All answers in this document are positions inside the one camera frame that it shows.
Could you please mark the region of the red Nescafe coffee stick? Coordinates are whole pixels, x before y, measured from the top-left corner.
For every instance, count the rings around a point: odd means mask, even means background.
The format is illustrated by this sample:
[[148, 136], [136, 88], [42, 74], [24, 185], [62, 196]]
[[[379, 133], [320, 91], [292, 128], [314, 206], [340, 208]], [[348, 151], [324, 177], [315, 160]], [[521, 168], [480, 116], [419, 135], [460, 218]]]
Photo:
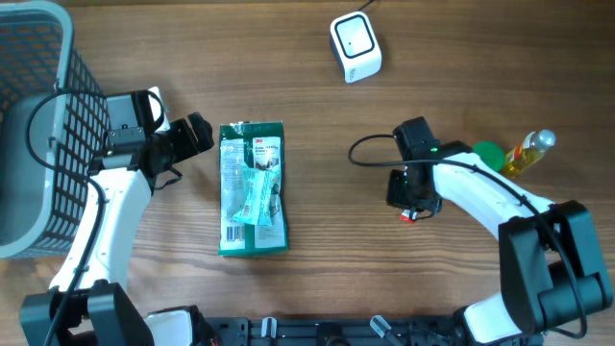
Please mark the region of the red Nescafe coffee stick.
[[417, 220], [417, 214], [418, 212], [416, 209], [403, 210], [400, 215], [400, 220], [408, 224], [414, 224]]

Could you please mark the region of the green lid seasoning jar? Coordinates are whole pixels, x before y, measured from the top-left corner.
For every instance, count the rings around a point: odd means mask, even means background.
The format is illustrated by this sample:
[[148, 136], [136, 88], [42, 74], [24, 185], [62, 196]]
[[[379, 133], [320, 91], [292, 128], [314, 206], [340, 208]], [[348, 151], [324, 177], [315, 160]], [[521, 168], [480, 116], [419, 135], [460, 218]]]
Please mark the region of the green lid seasoning jar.
[[473, 152], [492, 170], [499, 172], [505, 164], [504, 150], [492, 141], [480, 141], [473, 146]]

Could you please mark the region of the yellow oil bottle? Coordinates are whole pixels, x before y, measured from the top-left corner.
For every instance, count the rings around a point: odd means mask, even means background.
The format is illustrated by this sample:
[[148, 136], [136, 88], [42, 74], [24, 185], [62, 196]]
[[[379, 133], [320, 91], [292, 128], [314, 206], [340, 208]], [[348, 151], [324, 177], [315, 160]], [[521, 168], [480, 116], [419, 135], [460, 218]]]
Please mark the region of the yellow oil bottle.
[[529, 133], [523, 142], [515, 146], [504, 157], [504, 166], [500, 173], [508, 179], [518, 178], [554, 147], [556, 136], [553, 131], [545, 129]]

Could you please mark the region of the mint green wipes sachet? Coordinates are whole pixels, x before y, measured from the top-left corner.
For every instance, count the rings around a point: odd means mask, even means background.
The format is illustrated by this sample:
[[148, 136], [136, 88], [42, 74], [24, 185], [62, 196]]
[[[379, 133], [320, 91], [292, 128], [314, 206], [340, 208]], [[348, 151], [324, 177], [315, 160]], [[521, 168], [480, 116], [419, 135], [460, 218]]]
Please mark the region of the mint green wipes sachet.
[[272, 226], [280, 169], [258, 169], [243, 163], [241, 177], [244, 197], [233, 220], [253, 226]]

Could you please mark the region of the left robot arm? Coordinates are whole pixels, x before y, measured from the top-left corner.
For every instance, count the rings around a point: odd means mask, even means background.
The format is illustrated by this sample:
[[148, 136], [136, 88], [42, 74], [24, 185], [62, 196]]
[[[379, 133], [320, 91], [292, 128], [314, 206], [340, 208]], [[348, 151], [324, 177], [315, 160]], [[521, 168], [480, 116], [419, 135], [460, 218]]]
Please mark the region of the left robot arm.
[[128, 266], [140, 218], [158, 175], [183, 177], [175, 165], [214, 145], [198, 112], [174, 122], [152, 89], [106, 97], [100, 146], [76, 172], [65, 159], [56, 175], [87, 186], [86, 207], [67, 258], [47, 292], [29, 295], [20, 324], [31, 345], [211, 345], [216, 333], [195, 306], [141, 316], [126, 293]]

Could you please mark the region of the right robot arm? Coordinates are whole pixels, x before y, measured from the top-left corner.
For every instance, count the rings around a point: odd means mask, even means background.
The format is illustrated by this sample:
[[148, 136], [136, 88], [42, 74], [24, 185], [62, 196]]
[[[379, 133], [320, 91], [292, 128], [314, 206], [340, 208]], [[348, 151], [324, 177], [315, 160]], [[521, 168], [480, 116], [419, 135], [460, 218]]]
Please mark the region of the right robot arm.
[[443, 144], [417, 117], [392, 132], [405, 169], [392, 170], [389, 205], [411, 220], [449, 200], [498, 241], [500, 292], [463, 312], [478, 344], [553, 331], [612, 306], [614, 293], [589, 210], [518, 187], [460, 141]]

